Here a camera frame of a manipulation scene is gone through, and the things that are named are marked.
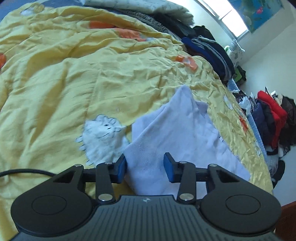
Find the black cable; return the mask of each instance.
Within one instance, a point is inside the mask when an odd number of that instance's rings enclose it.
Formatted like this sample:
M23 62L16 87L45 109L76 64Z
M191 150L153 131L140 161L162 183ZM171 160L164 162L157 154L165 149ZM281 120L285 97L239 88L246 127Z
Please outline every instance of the black cable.
M38 169L11 169L8 171L0 172L0 177L4 177L6 175L11 175L11 174L17 174L17 173L38 173L38 174L43 174L50 177L55 176L55 174L52 172L47 172L47 171L38 170Z

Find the circular mount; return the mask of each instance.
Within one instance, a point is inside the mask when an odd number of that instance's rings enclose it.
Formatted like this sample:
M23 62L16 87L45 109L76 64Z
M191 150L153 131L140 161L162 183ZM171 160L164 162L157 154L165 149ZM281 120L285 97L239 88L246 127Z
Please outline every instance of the circular mount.
M270 231L281 215L274 196L246 181L217 183L202 199L200 211L215 227L237 235Z
M53 237L71 232L89 218L93 206L85 193L68 183L45 183L13 202L11 217L19 232Z

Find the blue poster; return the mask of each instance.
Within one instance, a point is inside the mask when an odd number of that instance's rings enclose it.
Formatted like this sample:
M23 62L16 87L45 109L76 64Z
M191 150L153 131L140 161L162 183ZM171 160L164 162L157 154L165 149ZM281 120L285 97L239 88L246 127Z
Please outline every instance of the blue poster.
M283 6L280 0L229 0L252 33Z

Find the cartoon print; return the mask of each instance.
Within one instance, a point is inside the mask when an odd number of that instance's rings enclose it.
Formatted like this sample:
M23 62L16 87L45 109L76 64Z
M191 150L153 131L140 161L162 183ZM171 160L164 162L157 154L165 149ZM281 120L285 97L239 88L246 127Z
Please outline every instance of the cartoon print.
M229 0L252 33L281 8L280 0Z
M88 165L116 162L129 144L125 137L125 126L105 115L86 120L83 133L76 142L83 143L79 150L85 151Z

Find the pillow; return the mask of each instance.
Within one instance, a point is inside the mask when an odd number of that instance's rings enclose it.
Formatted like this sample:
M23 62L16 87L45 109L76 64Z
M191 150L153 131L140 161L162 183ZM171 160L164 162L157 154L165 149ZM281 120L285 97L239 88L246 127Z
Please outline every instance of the pillow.
M225 47L225 51L236 68L239 65L239 62L242 60L243 54L245 52L244 49L242 49L236 39L234 39L230 46Z

